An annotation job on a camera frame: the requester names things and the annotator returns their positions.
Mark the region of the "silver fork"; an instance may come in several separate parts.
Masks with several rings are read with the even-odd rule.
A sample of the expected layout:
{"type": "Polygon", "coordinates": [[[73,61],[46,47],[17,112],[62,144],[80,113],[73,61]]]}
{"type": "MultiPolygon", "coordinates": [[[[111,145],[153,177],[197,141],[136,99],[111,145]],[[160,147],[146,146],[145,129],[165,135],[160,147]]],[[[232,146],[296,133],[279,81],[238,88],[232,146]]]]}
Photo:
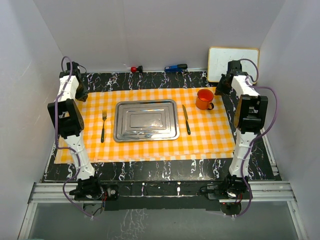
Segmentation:
{"type": "Polygon", "coordinates": [[[102,130],[101,130],[101,137],[100,137],[100,142],[103,143],[105,141],[105,121],[107,120],[107,111],[103,110],[102,111],[102,130]]]}

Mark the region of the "orange translucent cup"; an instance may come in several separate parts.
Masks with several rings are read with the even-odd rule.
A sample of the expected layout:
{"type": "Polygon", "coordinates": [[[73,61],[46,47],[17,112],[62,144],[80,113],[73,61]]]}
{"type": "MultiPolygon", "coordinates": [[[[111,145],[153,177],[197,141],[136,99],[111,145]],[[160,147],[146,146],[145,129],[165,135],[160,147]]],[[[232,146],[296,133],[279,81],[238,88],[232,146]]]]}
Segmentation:
{"type": "Polygon", "coordinates": [[[209,89],[200,89],[197,92],[197,98],[195,105],[200,110],[213,110],[214,104],[213,104],[214,94],[209,89]]]}

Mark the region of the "silver metal tray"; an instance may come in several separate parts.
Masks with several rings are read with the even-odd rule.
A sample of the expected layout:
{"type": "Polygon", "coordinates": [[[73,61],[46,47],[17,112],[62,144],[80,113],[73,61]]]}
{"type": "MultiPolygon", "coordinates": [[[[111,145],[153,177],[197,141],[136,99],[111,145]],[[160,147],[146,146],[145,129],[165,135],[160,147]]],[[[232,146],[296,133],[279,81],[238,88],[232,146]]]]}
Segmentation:
{"type": "Polygon", "coordinates": [[[115,106],[113,139],[121,142],[176,140],[177,104],[172,99],[121,101],[115,106]]]}

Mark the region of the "black handled table knife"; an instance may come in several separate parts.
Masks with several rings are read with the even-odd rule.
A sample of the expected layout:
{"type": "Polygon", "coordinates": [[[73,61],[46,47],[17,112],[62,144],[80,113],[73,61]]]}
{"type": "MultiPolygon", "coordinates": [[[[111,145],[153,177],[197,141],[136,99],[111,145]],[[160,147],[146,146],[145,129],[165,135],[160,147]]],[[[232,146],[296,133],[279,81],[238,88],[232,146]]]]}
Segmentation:
{"type": "Polygon", "coordinates": [[[188,122],[188,114],[187,114],[187,110],[186,110],[186,107],[185,107],[184,104],[182,105],[182,110],[183,110],[183,114],[184,114],[184,119],[185,119],[185,125],[186,125],[187,134],[188,134],[188,135],[191,135],[191,129],[190,129],[189,122],[188,122]]]}

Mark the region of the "yellow checkered tablecloth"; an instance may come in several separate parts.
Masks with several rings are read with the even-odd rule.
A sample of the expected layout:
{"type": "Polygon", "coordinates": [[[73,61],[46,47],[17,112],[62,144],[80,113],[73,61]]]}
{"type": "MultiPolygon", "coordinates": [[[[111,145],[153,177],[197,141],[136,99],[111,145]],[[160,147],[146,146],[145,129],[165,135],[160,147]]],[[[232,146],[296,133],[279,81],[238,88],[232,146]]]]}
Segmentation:
{"type": "Polygon", "coordinates": [[[77,102],[92,163],[230,158],[234,134],[223,100],[196,106],[198,88],[93,92],[77,102]]]}

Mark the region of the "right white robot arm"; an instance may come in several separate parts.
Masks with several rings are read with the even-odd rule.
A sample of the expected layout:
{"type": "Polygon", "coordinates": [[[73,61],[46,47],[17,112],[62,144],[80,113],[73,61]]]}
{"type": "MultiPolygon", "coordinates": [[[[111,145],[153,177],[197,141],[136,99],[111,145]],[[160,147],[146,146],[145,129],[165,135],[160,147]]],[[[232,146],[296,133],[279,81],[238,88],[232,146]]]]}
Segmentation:
{"type": "Polygon", "coordinates": [[[227,72],[221,75],[214,93],[216,96],[223,96],[235,91],[238,97],[233,120],[236,130],[233,159],[227,176],[219,186],[219,190],[230,199],[237,198],[249,189],[248,166],[252,146],[264,127],[268,107],[268,98],[254,89],[255,81],[251,75],[243,71],[242,61],[248,61],[258,68],[248,58],[229,61],[227,72]]]}

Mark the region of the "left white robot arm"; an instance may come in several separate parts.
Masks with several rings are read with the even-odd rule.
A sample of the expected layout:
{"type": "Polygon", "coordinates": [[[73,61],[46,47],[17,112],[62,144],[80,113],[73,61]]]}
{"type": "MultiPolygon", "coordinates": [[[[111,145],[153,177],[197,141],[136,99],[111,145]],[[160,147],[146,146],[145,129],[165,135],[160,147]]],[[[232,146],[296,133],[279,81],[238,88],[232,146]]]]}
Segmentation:
{"type": "Polygon", "coordinates": [[[59,74],[59,91],[54,102],[47,109],[55,129],[55,146],[71,154],[76,174],[77,187],[69,194],[76,199],[97,200],[103,195],[103,187],[95,176],[84,143],[85,124],[76,101],[85,102],[88,88],[83,83],[77,62],[68,62],[66,70],[59,74]]]}

